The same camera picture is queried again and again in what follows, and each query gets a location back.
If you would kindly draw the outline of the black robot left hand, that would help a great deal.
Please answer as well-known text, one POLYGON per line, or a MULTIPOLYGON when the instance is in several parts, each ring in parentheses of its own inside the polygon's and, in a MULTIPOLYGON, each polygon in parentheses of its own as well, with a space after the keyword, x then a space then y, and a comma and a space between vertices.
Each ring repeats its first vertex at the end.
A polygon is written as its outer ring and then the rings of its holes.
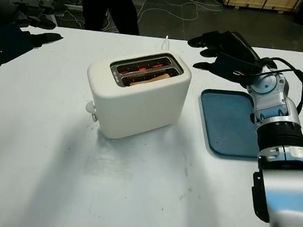
POLYGON ((49 0, 0 0, 0 28, 15 24, 20 28, 52 30, 56 24, 49 16, 63 16, 67 9, 66 5, 49 0))

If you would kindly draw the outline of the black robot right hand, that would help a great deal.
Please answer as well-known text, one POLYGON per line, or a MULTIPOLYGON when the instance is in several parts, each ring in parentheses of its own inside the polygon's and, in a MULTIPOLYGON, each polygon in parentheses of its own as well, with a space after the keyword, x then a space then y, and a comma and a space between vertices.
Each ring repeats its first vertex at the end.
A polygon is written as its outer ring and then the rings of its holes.
POLYGON ((213 31, 203 33, 202 36, 188 40, 188 45, 193 48, 202 48, 200 55, 204 58, 214 58, 213 63, 200 62, 193 65, 194 68, 209 71, 232 73, 258 73, 260 67, 257 64, 259 56, 237 32, 213 31))

